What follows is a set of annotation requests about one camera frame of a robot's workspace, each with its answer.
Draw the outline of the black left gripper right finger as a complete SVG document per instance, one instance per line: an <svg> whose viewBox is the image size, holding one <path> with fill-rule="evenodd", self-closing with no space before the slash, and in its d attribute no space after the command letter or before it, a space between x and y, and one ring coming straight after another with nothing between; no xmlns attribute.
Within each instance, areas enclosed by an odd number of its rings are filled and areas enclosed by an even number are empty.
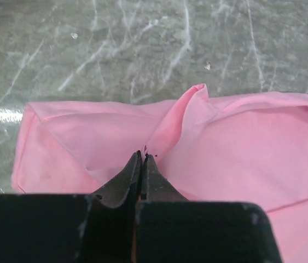
<svg viewBox="0 0 308 263"><path fill-rule="evenodd" d="M270 220L248 202L189 201L147 155L136 205L137 262L281 262Z"/></svg>

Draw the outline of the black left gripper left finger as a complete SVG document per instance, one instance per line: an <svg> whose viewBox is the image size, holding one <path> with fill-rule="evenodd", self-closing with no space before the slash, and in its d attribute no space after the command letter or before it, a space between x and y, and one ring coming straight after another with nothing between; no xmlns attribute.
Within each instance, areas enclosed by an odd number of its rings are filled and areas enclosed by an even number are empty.
<svg viewBox="0 0 308 263"><path fill-rule="evenodd" d="M90 194L0 194L0 262L130 262L142 158Z"/></svg>

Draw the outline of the pink t shirt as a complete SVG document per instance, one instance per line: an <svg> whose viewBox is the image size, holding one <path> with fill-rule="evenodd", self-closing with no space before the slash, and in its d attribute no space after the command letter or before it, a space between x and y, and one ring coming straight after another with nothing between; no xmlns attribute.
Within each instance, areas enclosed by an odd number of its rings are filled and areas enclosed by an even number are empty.
<svg viewBox="0 0 308 263"><path fill-rule="evenodd" d="M308 262L308 94L211 98L199 84L146 105L31 102L11 184L22 193L90 193L138 150L191 200L260 205L283 260Z"/></svg>

